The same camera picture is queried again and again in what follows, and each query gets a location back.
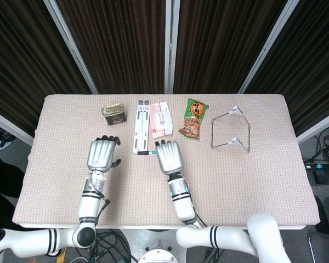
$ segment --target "table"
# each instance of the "table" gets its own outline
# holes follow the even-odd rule
[[[209,105],[200,139],[178,132],[183,127],[188,98]],[[100,228],[178,228],[167,177],[156,156],[132,153],[138,99],[168,102],[173,135],[184,158],[184,171],[197,213],[208,225],[245,227],[258,212],[276,217],[280,228],[295,229],[319,222],[300,150],[282,95],[50,95],[36,130],[22,192],[13,221],[24,227],[78,225],[78,206],[87,168],[90,142],[103,134],[119,136],[115,149],[119,167],[106,174],[104,195],[111,201],[101,214]],[[109,126],[103,106],[123,103],[125,123]],[[212,149],[211,119],[234,105],[251,123],[251,152],[242,147]],[[247,140],[246,123],[238,115],[215,121],[215,141],[238,136]],[[149,137],[149,150],[155,140]]]

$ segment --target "curtain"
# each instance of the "curtain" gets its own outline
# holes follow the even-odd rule
[[[58,0],[99,93],[163,93],[165,0]]]
[[[279,93],[299,135],[329,115],[329,0],[301,0],[245,93]]]
[[[286,0],[181,0],[174,93],[237,93]]]
[[[0,115],[34,135],[49,94],[89,94],[42,1],[0,1]]]

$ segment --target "snack bag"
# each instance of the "snack bag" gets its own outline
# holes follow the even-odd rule
[[[200,138],[200,125],[205,115],[208,105],[197,100],[188,99],[184,115],[184,128],[179,129],[179,132],[191,138]]]

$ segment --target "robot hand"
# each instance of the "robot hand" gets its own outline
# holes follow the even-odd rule
[[[179,174],[183,170],[183,158],[176,141],[167,143],[161,140],[161,145],[155,142],[157,158],[162,172],[166,175]]]
[[[111,168],[117,167],[121,163],[121,159],[112,163],[116,144],[121,145],[118,137],[107,137],[106,135],[93,141],[89,150],[89,170],[105,173]]]

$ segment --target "canned meat tin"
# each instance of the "canned meat tin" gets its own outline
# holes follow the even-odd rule
[[[101,109],[101,112],[107,120],[108,125],[114,125],[127,121],[127,116],[124,112],[124,106],[121,103],[105,106]]]

